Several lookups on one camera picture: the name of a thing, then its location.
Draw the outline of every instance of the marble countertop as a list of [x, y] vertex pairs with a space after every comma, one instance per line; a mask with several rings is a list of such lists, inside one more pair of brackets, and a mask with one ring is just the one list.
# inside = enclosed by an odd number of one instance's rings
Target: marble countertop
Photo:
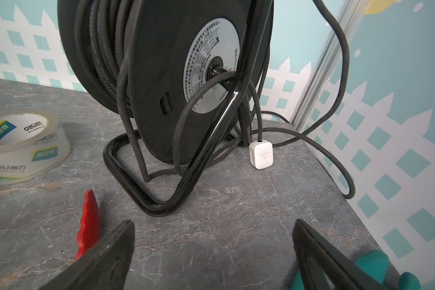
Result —
[[[102, 234], [131, 219], [135, 249], [125, 289], [289, 289], [297, 270], [291, 231], [302, 218], [347, 257], [378, 248], [325, 170], [302, 142], [274, 149], [256, 170], [237, 148], [204, 171], [183, 206], [144, 214], [104, 165], [102, 150], [124, 133], [121, 119], [87, 93], [0, 80], [0, 111], [56, 113], [70, 141], [53, 170], [0, 185], [0, 289], [36, 289], [75, 261], [84, 192], [99, 203]], [[267, 133], [273, 142], [287, 136]], [[150, 172], [170, 167], [142, 147]], [[120, 151], [137, 172], [130, 146]], [[146, 186], [169, 197], [179, 177]]]

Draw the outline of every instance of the tape roll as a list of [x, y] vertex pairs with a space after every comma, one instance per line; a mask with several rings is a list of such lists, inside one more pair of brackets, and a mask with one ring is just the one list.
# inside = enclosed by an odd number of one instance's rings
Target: tape roll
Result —
[[53, 113], [0, 114], [0, 184], [41, 175], [68, 156], [70, 144]]

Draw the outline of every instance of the blue and white wall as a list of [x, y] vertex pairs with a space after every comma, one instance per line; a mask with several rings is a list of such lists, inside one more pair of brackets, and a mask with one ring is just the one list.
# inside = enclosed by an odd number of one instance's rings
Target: blue and white wall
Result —
[[[435, 290], [435, 0], [372, 0], [368, 13], [350, 42], [347, 94], [310, 137], [354, 178], [350, 205], [398, 271]], [[339, 78], [340, 66], [306, 127], [332, 106]]]
[[56, 1], [0, 0], [0, 78], [84, 91], [57, 27]]
[[[325, 0], [334, 15], [342, 2]], [[263, 110], [292, 116], [329, 31], [311, 0], [275, 0]], [[57, 0], [0, 0], [0, 78], [84, 90], [63, 52]]]

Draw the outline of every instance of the yellow cloud shape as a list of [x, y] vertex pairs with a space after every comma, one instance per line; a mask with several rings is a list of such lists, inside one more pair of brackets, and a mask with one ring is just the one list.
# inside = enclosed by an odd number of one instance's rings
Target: yellow cloud shape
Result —
[[371, 0], [365, 14], [378, 14], [390, 7], [396, 0]]

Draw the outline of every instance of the black electrical cable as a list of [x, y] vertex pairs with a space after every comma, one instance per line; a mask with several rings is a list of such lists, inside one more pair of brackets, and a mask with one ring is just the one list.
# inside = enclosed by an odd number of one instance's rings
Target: black electrical cable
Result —
[[237, 132], [238, 136], [240, 136], [242, 134], [242, 131], [240, 130], [240, 128], [237, 126], [237, 124], [235, 124], [234, 126], [235, 131]]
[[[126, 133], [128, 135], [129, 141], [133, 146], [133, 151], [136, 156], [137, 162], [139, 163], [140, 172], [145, 182], [150, 181], [152, 178], [164, 175], [164, 174], [179, 174], [183, 175], [185, 167], [180, 165], [180, 136], [182, 134], [182, 130], [185, 126], [187, 116], [191, 112], [191, 109], [195, 105], [195, 103], [214, 85], [221, 83], [225, 80], [231, 79], [235, 72], [225, 72], [222, 73], [208, 82], [206, 82], [189, 100], [186, 104], [186, 107], [180, 114], [180, 118], [178, 119], [176, 130], [174, 132], [173, 139], [173, 160], [174, 160], [174, 168], [164, 169], [160, 171], [156, 171], [152, 174], [148, 174], [146, 169], [145, 160], [143, 158], [143, 154], [140, 150], [139, 143], [137, 141], [137, 136], [135, 131], [133, 130], [132, 123], [129, 119], [129, 113], [131, 113], [130, 104], [132, 100], [127, 95], [127, 84], [128, 84], [128, 73], [127, 66], [130, 61], [128, 53], [126, 53], [126, 46], [129, 41], [126, 37], [129, 36], [128, 32], [128, 18], [130, 15], [130, 9], [136, 0], [81, 0], [79, 2], [77, 11], [76, 11], [76, 21], [75, 21], [75, 43], [76, 43], [76, 51], [78, 57], [81, 59], [82, 66], [84, 71], [87, 73], [89, 79], [95, 84], [97, 88], [105, 88], [106, 91], [112, 96], [110, 98], [111, 102], [116, 102], [118, 106], [119, 113], [122, 118], [122, 122], [126, 128]], [[344, 168], [344, 166], [325, 148], [317, 144], [315, 141], [308, 138], [306, 135], [316, 129], [319, 125], [321, 125], [325, 120], [330, 118], [333, 113], [339, 107], [343, 95], [346, 89], [346, 82], [348, 77], [348, 67], [349, 67], [349, 50], [348, 50], [348, 42], [345, 37], [344, 32], [342, 31], [340, 25], [336, 21], [335, 17], [328, 11], [325, 7], [322, 0], [313, 0], [314, 4], [318, 8], [320, 14], [325, 18], [325, 20], [330, 24], [333, 31], [335, 32], [342, 51], [342, 71], [341, 71], [341, 80], [340, 80], [340, 89], [337, 95], [337, 98], [330, 108], [330, 110], [321, 117], [317, 122], [315, 122], [309, 129], [304, 131], [303, 133], [298, 133], [294, 130], [286, 129], [286, 128], [263, 128], [262, 127], [262, 117], [261, 114], [271, 114], [279, 117], [286, 123], [290, 123], [287, 119], [285, 119], [282, 115], [269, 112], [269, 111], [261, 111], [259, 105], [259, 98], [261, 96], [263, 82], [266, 77], [268, 71], [269, 64], [269, 49], [266, 54], [266, 60], [264, 62], [264, 68], [261, 74], [261, 82], [256, 91], [255, 86], [252, 82], [249, 83], [249, 90], [251, 92], [251, 96], [253, 97], [255, 106], [251, 112], [251, 117], [253, 118], [256, 114], [258, 129], [252, 131], [252, 134], [257, 134], [257, 140], [259, 142], [262, 141], [262, 133], [263, 132], [282, 132], [286, 134], [290, 134], [294, 136], [289, 140], [284, 142], [275, 143], [273, 147], [280, 147], [290, 143], [293, 143], [297, 140], [302, 139], [303, 141], [309, 143], [316, 149], [318, 149], [322, 154], [324, 154], [328, 159], [330, 159], [343, 174], [347, 183], [349, 185], [349, 193], [344, 195], [346, 199], [350, 199], [354, 196], [355, 188], [353, 179], [348, 174], [348, 171]], [[89, 30], [89, 38], [90, 38], [90, 53], [87, 54], [85, 48], [82, 47], [82, 39], [84, 36], [83, 29], [85, 21], [87, 18], [85, 15], [89, 12], [88, 16], [88, 30]], [[92, 63], [95, 71], [97, 73], [98, 78], [93, 75], [93, 71], [89, 65]], [[225, 159], [231, 152], [234, 150], [238, 143], [242, 140], [241, 132], [239, 132], [238, 128], [236, 128], [238, 137], [235, 137], [233, 140], [224, 144], [221, 148], [216, 150], [211, 156], [211, 161], [208, 163], [207, 167], [215, 165], [219, 163], [221, 160]]]
[[[335, 102], [333, 102], [332, 107], [324, 116], [322, 116], [319, 120], [314, 122], [314, 124], [311, 125], [308, 129], [303, 131], [303, 133], [302, 133], [303, 135], [308, 135], [309, 133], [313, 132], [314, 129], [316, 129], [322, 123], [324, 123], [327, 119], [329, 119], [335, 113], [335, 111], [338, 109], [338, 107], [341, 104], [341, 101], [343, 100], [345, 90], [347, 89], [348, 71], [349, 71], [349, 67], [350, 67], [350, 50], [348, 48], [348, 40], [347, 40], [347, 37], [345, 36], [345, 33], [343, 32], [343, 29], [341, 28], [340, 24], [337, 22], [335, 17], [330, 13], [330, 11], [324, 5], [324, 2], [322, 2], [322, 0], [313, 0], [313, 3], [316, 5], [319, 13], [324, 17], [324, 19], [327, 21], [327, 23], [332, 27], [332, 30], [334, 31], [335, 35], [338, 38], [338, 41], [340, 43], [341, 53], [342, 53], [342, 64], [341, 64], [340, 86], [339, 86], [339, 90], [338, 90], [338, 94], [337, 94], [337, 98], [335, 99]], [[287, 141], [273, 144], [272, 147], [277, 148], [277, 147], [285, 146], [285, 145], [288, 145], [290, 143], [296, 142], [299, 139], [300, 139], [299, 137], [291, 138]]]

